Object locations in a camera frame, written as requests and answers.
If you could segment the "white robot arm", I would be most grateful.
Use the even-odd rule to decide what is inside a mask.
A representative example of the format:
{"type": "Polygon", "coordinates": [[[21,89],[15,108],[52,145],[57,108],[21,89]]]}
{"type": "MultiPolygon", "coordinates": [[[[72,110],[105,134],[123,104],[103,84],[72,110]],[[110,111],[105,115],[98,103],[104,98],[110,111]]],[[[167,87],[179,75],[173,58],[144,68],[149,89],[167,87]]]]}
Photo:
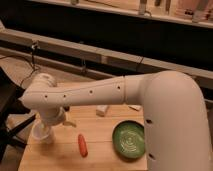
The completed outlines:
{"type": "Polygon", "coordinates": [[[140,105],[149,171],[213,171],[205,100],[184,73],[121,76],[72,87],[59,87],[53,76],[41,73],[21,101],[49,125],[58,123],[65,106],[140,105]]]}

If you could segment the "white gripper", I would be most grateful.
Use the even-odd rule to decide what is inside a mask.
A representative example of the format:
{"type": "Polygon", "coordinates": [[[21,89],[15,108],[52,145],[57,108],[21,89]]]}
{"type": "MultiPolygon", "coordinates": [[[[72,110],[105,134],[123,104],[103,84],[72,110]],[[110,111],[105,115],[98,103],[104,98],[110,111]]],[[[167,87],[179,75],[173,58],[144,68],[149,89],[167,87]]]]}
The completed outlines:
{"type": "Polygon", "coordinates": [[[47,126],[56,126],[63,122],[64,126],[77,127],[76,122],[65,121],[65,110],[62,107],[39,109],[38,113],[42,122],[47,126]]]}

